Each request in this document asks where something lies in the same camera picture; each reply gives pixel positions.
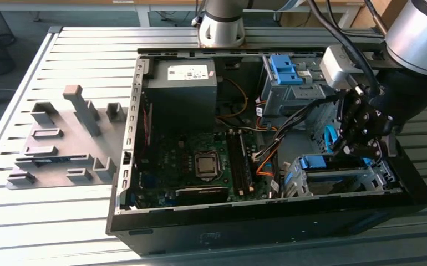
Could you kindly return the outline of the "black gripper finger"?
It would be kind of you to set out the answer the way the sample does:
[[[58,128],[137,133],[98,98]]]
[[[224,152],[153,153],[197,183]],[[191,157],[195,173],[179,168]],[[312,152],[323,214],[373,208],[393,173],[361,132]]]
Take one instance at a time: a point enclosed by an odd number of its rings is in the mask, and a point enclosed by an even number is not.
[[[364,99],[355,91],[341,93],[336,113],[340,128],[339,137],[333,142],[333,151],[341,151],[345,146],[357,143],[363,125],[368,120],[364,115],[364,106]]]
[[[371,139],[365,144],[345,145],[343,152],[360,158],[381,160],[397,156],[396,137],[380,137]]]

